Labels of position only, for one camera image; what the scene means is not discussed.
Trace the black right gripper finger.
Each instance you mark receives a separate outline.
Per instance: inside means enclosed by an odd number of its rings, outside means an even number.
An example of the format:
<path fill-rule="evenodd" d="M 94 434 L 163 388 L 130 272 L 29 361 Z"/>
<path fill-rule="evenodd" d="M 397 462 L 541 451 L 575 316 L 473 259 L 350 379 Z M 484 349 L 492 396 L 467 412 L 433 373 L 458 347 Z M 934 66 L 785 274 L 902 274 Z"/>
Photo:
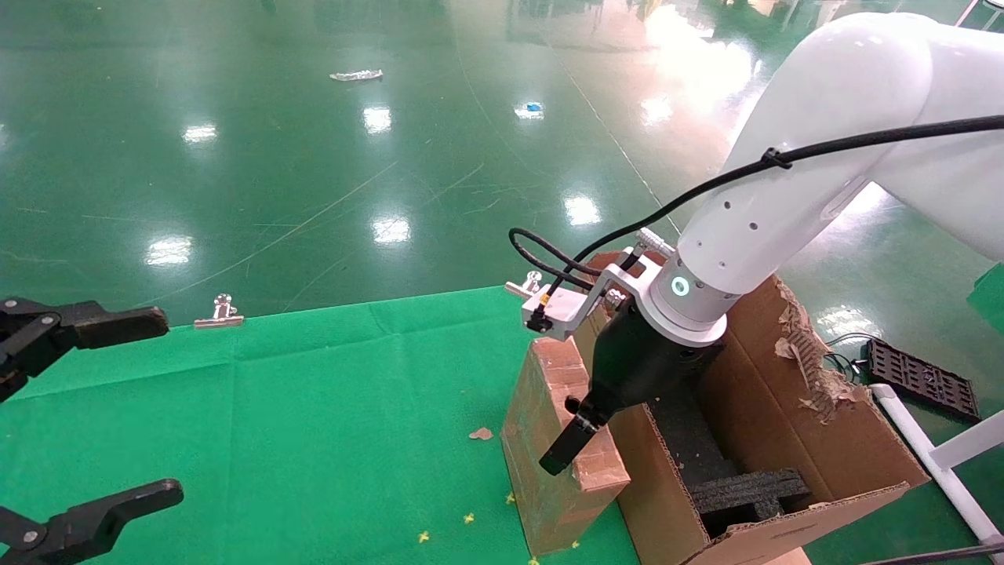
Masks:
<path fill-rule="evenodd" d="M 563 407 L 573 418 L 539 461 L 541 468 L 550 476 L 558 476 L 564 472 L 603 427 L 603 410 L 596 404 L 593 395 L 585 395 L 580 399 L 568 396 Z"/>

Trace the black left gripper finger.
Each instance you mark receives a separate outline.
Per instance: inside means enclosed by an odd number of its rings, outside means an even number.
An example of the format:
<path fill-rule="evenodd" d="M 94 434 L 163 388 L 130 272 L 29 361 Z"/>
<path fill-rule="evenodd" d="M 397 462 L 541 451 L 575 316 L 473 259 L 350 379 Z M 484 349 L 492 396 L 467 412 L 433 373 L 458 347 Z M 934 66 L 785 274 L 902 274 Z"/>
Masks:
<path fill-rule="evenodd" d="M 182 483 L 160 479 L 87 501 L 41 523 L 1 508 L 2 564 L 79 564 L 110 553 L 126 524 L 178 505 Z"/>
<path fill-rule="evenodd" d="M 158 307 L 110 312 L 96 301 L 47 305 L 7 297 L 1 304 L 1 401 L 73 349 L 103 349 L 168 332 Z"/>

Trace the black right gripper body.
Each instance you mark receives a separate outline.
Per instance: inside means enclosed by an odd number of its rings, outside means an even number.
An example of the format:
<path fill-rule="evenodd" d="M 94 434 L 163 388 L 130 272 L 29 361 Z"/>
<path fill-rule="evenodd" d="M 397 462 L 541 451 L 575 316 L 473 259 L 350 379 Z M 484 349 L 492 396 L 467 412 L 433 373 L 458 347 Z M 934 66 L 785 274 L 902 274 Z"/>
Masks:
<path fill-rule="evenodd" d="M 621 304 L 595 341 L 584 420 L 606 425 L 632 406 L 693 388 L 723 349 L 722 338 L 704 347 L 675 343 L 649 325 L 638 305 Z"/>

